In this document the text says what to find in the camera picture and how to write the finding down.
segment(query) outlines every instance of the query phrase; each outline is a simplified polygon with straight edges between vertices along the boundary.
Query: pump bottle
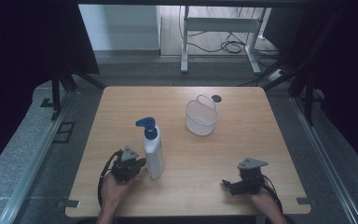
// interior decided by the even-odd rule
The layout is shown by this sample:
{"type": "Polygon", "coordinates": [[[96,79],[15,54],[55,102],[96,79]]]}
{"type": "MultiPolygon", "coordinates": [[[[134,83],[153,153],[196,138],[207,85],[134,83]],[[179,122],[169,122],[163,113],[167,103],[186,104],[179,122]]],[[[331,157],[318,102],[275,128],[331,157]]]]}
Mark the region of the pump bottle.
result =
{"type": "Polygon", "coordinates": [[[155,119],[149,117],[136,121],[137,127],[145,127],[144,150],[146,154],[146,167],[152,179],[159,178],[164,169],[161,152],[161,136],[155,119]]]}

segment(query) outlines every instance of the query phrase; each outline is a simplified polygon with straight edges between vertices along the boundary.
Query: plastic basket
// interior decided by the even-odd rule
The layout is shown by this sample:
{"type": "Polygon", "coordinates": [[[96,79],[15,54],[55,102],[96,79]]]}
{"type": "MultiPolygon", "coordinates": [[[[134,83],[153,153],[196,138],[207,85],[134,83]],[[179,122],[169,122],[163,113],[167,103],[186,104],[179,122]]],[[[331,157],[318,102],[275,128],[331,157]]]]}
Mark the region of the plastic basket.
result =
{"type": "Polygon", "coordinates": [[[197,135],[208,135],[213,132],[219,114],[214,100],[206,95],[199,95],[196,100],[188,102],[186,108],[186,127],[197,135]],[[213,107],[200,101],[200,97],[210,100],[213,107]]]}

